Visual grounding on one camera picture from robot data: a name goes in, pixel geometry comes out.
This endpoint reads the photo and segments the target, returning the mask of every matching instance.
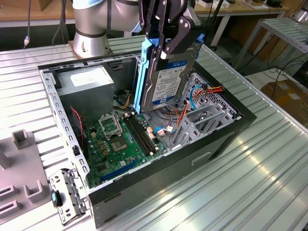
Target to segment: motherboard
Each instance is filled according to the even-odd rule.
[[[106,135],[106,130],[117,127],[120,127],[121,134]],[[90,173],[87,178],[90,188],[166,153],[163,143],[151,136],[149,129],[143,115],[116,120],[109,117],[84,129],[89,154],[87,162]]]

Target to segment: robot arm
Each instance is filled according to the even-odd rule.
[[[82,58],[110,52],[106,30],[139,32],[138,0],[74,0],[74,51]]]
[[[109,53],[107,29],[146,28],[148,38],[159,38],[158,55],[164,59],[187,50],[203,30],[188,0],[74,0],[73,7],[74,51],[82,58]]]

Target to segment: ram slot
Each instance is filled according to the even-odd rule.
[[[151,152],[154,153],[156,151],[150,138],[147,137],[135,118],[126,118],[124,119],[124,122],[146,156],[150,155]]]

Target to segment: gray plastic block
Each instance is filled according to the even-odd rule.
[[[31,189],[31,190],[28,188],[28,186],[24,185],[26,198],[28,198],[32,203],[44,199],[46,194],[48,194],[46,188],[42,186],[42,183],[39,180],[37,180],[37,183],[38,187],[36,189]]]
[[[12,213],[16,213],[21,209],[21,205],[17,201],[11,201],[0,206],[0,218],[5,218]]]
[[[51,197],[32,132],[14,132],[12,137],[0,140],[0,147],[2,160],[5,156],[11,164],[4,171],[0,169],[1,225],[47,203]]]
[[[18,150],[30,146],[29,137],[24,129],[13,132],[12,139]]]
[[[11,166],[10,159],[4,154],[3,150],[0,147],[0,170],[4,171],[10,166]]]

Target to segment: aluminum table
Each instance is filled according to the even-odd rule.
[[[254,54],[256,54],[265,45],[271,34],[278,36],[303,53],[308,52],[308,25],[300,24],[291,18],[261,19],[249,36],[241,52],[239,53],[234,65],[235,69],[237,69],[239,64],[242,62],[243,57],[245,56],[252,42],[255,40],[261,28],[267,29],[268,33],[260,42]],[[294,52],[294,49],[291,49],[286,57],[289,58],[292,52]]]
[[[110,40],[136,51],[142,36]],[[69,166],[37,66],[75,59],[61,45],[0,53],[0,139],[33,131],[47,177]],[[100,230],[301,230],[308,221],[308,131],[203,46],[198,62],[256,116],[217,159]],[[62,227],[52,202],[0,230],[95,230],[87,213]]]

